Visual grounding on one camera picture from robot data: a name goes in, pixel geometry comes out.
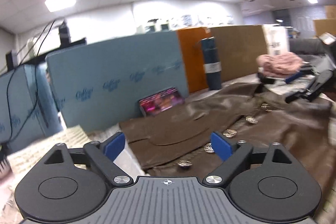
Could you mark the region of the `brown leather jacket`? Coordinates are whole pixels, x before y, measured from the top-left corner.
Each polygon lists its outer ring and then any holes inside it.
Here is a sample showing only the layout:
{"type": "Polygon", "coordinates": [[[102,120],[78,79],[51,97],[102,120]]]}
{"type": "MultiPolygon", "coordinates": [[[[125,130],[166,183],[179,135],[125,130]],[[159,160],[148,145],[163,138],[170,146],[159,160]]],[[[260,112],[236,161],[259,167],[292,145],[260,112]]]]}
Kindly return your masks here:
{"type": "Polygon", "coordinates": [[[120,123],[142,170],[152,176],[204,178],[221,165],[206,152],[213,132],[255,147],[282,144],[319,183],[326,196],[335,179],[335,148],[329,142],[332,103],[285,103],[260,84],[237,83],[202,100],[153,117],[120,123]]]}

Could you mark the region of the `dark grey sofa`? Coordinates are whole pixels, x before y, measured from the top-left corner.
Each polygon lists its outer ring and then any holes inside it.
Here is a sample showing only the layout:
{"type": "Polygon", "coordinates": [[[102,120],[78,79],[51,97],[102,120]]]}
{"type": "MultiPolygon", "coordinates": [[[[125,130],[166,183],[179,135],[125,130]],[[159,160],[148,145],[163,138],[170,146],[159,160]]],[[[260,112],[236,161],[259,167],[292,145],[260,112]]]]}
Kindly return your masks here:
{"type": "Polygon", "coordinates": [[[317,65],[324,57],[329,56],[318,38],[290,38],[289,50],[303,59],[303,61],[317,65]]]}

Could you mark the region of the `cream knitted sweater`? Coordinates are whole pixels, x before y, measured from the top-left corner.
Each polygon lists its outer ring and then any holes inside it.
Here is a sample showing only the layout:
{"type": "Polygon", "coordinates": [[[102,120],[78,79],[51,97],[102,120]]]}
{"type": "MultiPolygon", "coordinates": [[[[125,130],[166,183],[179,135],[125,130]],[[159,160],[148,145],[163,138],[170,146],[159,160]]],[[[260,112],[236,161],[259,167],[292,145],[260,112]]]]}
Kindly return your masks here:
{"type": "Polygon", "coordinates": [[[9,156],[15,180],[21,180],[29,170],[56,144],[65,143],[68,148],[80,148],[91,141],[78,125],[63,130],[51,137],[41,139],[9,156]]]}

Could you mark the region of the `pink fluffy garment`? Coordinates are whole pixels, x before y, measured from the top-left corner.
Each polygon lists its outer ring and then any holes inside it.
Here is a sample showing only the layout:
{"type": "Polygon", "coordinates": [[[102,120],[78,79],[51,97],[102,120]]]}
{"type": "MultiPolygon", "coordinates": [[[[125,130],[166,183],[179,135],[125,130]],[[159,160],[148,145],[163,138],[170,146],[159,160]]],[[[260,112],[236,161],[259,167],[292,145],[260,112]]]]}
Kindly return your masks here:
{"type": "Polygon", "coordinates": [[[256,63],[266,77],[286,78],[296,74],[303,65],[303,59],[292,52],[280,55],[260,55],[256,63]]]}

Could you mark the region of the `white printed box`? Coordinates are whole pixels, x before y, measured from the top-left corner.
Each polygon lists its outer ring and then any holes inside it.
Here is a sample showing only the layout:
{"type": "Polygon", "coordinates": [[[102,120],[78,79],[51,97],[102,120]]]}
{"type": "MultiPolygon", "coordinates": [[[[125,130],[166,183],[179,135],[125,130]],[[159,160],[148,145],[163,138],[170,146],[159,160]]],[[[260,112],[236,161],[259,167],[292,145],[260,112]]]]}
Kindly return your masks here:
{"type": "Polygon", "coordinates": [[[263,24],[268,54],[271,56],[289,52],[288,31],[285,27],[278,24],[263,24]]]}

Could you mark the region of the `smartphone with lit screen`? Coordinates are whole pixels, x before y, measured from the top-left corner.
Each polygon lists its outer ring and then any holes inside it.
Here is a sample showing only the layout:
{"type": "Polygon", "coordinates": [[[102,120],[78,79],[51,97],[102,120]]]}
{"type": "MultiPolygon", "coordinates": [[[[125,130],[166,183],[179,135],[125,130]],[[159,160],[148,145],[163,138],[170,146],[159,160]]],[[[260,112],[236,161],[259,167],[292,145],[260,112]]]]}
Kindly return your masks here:
{"type": "Polygon", "coordinates": [[[156,116],[174,106],[185,103],[185,98],[177,88],[168,88],[138,101],[143,116],[156,116]]]}

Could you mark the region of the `large blue cardboard box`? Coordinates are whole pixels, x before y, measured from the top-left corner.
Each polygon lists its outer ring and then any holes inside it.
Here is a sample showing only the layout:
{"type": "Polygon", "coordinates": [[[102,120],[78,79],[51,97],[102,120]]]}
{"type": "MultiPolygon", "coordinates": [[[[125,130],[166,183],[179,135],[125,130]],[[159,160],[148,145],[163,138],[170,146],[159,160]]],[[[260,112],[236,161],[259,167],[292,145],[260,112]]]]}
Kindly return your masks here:
{"type": "Polygon", "coordinates": [[[138,101],[168,88],[189,95],[175,31],[126,36],[46,57],[67,127],[104,130],[141,115],[138,101]]]}

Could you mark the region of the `brown cardboard box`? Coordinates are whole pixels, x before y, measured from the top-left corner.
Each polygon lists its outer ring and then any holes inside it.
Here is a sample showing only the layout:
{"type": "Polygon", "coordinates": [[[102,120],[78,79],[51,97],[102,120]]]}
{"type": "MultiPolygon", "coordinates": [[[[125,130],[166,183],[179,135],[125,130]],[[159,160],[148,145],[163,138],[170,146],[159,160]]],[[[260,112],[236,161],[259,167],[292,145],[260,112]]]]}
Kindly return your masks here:
{"type": "Polygon", "coordinates": [[[223,82],[237,79],[258,71],[256,59],[268,53],[261,25],[213,27],[223,82]]]}

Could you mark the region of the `dark blue thermos bottle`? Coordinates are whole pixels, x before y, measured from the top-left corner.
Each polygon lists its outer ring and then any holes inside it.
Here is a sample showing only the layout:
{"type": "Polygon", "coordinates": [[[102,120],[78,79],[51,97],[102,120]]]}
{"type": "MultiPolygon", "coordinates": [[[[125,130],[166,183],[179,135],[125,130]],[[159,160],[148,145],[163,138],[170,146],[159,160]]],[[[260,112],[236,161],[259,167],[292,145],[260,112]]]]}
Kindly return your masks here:
{"type": "Polygon", "coordinates": [[[219,60],[218,49],[215,43],[215,38],[204,38],[200,41],[201,49],[204,58],[204,70],[206,74],[209,90],[221,90],[222,66],[219,60]]]}

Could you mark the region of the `orange cardboard panel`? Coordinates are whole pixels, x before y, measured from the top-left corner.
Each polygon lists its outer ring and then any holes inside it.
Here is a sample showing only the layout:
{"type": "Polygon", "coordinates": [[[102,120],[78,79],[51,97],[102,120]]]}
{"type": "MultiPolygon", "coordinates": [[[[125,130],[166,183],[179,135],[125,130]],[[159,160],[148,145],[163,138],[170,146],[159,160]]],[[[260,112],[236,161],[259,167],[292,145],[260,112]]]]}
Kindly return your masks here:
{"type": "Polygon", "coordinates": [[[189,93],[207,88],[201,40],[211,37],[210,30],[206,27],[184,28],[177,30],[177,36],[185,66],[189,93]]]}

